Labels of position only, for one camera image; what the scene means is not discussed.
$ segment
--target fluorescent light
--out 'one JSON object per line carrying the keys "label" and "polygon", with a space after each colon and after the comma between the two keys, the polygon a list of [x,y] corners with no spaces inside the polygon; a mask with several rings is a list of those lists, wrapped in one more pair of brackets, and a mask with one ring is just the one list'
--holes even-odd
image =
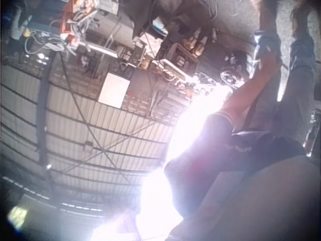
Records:
{"label": "fluorescent light", "polygon": [[39,57],[40,59],[44,59],[44,58],[45,58],[45,55],[44,55],[43,53],[40,53],[40,54],[38,54],[38,57]]}
{"label": "fluorescent light", "polygon": [[[86,46],[86,44],[83,42],[79,42],[79,45]],[[110,49],[104,48],[102,46],[99,46],[99,45],[93,44],[93,43],[87,43],[87,45],[91,49],[97,50],[97,51],[104,53],[104,54],[108,54],[111,57],[118,58],[118,55],[115,51],[112,51]]]}

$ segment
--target ceiling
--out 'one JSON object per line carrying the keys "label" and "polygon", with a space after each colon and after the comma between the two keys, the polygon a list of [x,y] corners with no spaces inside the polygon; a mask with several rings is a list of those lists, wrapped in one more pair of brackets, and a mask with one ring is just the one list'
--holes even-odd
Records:
{"label": "ceiling", "polygon": [[[2,66],[1,136],[4,175],[59,203],[106,209],[106,203],[134,205],[144,177],[159,160],[173,126],[75,95],[49,84],[45,106],[45,143],[39,142],[41,79],[12,66]],[[88,127],[99,145],[91,136]],[[41,149],[45,149],[44,171]],[[46,172],[50,173],[51,184]]]}

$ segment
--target floor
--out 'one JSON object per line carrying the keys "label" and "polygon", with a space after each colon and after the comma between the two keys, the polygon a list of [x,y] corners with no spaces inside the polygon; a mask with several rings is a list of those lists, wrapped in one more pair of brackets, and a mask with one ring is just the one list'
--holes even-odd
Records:
{"label": "floor", "polygon": [[[294,0],[280,0],[277,16],[277,29],[281,38],[282,59],[285,65],[289,65],[289,45],[291,43],[290,13]],[[250,0],[218,0],[218,15],[216,18],[217,28],[226,34],[236,36],[247,42],[254,42],[254,31],[258,28],[258,14],[251,5]],[[310,34],[314,40],[314,52],[316,60],[321,59],[320,54],[320,26],[317,12],[310,13],[308,18]],[[225,41],[230,47],[246,50],[253,54],[254,47],[245,41]],[[320,64],[316,64],[316,81],[320,81]],[[288,71],[282,68],[281,89],[285,88]]]}

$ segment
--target jeans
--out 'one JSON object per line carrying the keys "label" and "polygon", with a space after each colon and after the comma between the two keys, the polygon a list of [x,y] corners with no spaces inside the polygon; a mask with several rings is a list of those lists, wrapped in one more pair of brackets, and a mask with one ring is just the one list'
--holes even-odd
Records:
{"label": "jeans", "polygon": [[[277,33],[256,31],[254,60],[267,51],[281,57],[281,40]],[[292,36],[290,66],[286,89],[277,102],[281,72],[273,77],[250,108],[245,130],[269,131],[277,136],[290,137],[303,144],[308,132],[313,105],[314,63],[313,39],[309,34]]]}

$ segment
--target person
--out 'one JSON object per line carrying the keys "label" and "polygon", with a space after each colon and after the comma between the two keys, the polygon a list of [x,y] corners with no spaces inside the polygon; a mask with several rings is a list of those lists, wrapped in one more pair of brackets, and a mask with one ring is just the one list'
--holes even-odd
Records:
{"label": "person", "polygon": [[28,16],[28,18],[19,26],[19,20],[21,18],[22,12],[22,7],[16,5],[16,12],[11,23],[7,57],[14,56],[15,53],[21,55],[25,51],[25,40],[31,34],[30,30],[27,28],[27,25],[32,18],[31,15]]}
{"label": "person", "polygon": [[[313,207],[319,206],[319,171],[302,146],[314,88],[310,5],[299,1],[292,11],[289,76],[282,101],[277,102],[277,1],[251,2],[260,22],[253,76],[208,116],[192,146],[165,166],[174,206],[184,218],[168,240],[283,240],[285,230],[299,230],[293,229],[298,223],[285,223],[300,216],[298,210],[307,210],[304,202],[311,198]],[[250,124],[233,133],[234,123],[250,105]]]}

